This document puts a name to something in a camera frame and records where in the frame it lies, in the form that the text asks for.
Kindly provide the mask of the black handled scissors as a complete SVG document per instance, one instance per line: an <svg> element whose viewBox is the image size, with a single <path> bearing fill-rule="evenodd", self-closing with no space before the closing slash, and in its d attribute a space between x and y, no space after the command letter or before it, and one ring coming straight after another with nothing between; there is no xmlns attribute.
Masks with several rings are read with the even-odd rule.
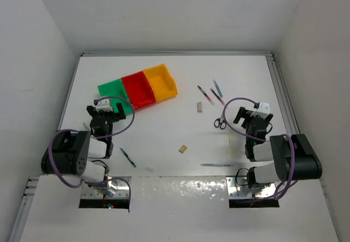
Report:
<svg viewBox="0 0 350 242"><path fill-rule="evenodd" d="M221 113L221 116L214 121L214 127L219 128L221 130L224 130L226 128L226 126L227 125L226 125L226 121L224 119L224 115L223 115L223 113Z"/></svg>

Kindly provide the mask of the dark red pen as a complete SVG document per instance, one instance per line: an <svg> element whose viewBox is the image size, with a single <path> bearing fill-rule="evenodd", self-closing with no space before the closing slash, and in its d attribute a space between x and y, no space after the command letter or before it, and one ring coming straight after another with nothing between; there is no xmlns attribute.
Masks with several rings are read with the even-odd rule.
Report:
<svg viewBox="0 0 350 242"><path fill-rule="evenodd" d="M213 93L213 95L217 98L217 100L223 105L225 106L225 102L221 99L221 97L212 89L210 88L210 91Z"/></svg>

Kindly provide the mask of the grey eraser block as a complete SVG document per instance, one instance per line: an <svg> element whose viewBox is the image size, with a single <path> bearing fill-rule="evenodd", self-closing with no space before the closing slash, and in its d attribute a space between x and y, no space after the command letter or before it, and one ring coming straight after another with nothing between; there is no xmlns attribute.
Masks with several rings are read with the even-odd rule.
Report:
<svg viewBox="0 0 350 242"><path fill-rule="evenodd" d="M197 111L198 113L202 113L202 102L197 103Z"/></svg>

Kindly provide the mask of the green pen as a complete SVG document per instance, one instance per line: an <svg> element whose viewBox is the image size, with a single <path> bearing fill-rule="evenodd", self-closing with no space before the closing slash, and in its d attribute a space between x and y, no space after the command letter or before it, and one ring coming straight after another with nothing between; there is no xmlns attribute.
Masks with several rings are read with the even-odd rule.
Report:
<svg viewBox="0 0 350 242"><path fill-rule="evenodd" d="M131 163L131 165L136 168L137 165L134 163L134 161L130 158L130 156L125 152L125 150L123 148L120 147L120 150L122 152L122 154L126 157L126 159Z"/></svg>

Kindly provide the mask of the tan eraser block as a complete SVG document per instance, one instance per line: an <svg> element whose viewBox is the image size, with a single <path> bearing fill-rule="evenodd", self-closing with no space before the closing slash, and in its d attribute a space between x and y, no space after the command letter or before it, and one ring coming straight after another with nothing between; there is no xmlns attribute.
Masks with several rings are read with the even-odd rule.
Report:
<svg viewBox="0 0 350 242"><path fill-rule="evenodd" d="M182 145L181 148L179 149L181 153L184 153L186 150L187 150L187 146L185 145Z"/></svg>

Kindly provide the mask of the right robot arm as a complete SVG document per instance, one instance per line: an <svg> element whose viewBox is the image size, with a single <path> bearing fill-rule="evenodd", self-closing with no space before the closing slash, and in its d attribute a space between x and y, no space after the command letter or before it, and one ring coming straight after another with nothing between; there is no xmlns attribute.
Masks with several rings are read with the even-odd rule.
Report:
<svg viewBox="0 0 350 242"><path fill-rule="evenodd" d="M272 118L272 114L259 115L257 111L240 107L233 121L237 124L243 119L242 128L247 134L244 146L247 159L250 162L269 162L248 169L248 187L284 182L289 174L292 174L293 181L319 179L323 173L322 164L304 134L292 135L291 140L282 135L266 139Z"/></svg>

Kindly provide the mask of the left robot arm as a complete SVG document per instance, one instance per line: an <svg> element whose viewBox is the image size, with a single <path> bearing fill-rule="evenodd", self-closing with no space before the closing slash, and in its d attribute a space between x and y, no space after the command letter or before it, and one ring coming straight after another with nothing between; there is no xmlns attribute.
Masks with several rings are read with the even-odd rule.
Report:
<svg viewBox="0 0 350 242"><path fill-rule="evenodd" d="M51 148L45 151L41 161L44 174L59 172L62 176L79 177L93 185L107 178L107 168L89 159L110 158L114 147L113 124L124 120L126 114L121 103L112 105L109 99L87 106L86 110L91 116L88 129L64 130L50 141Z"/></svg>

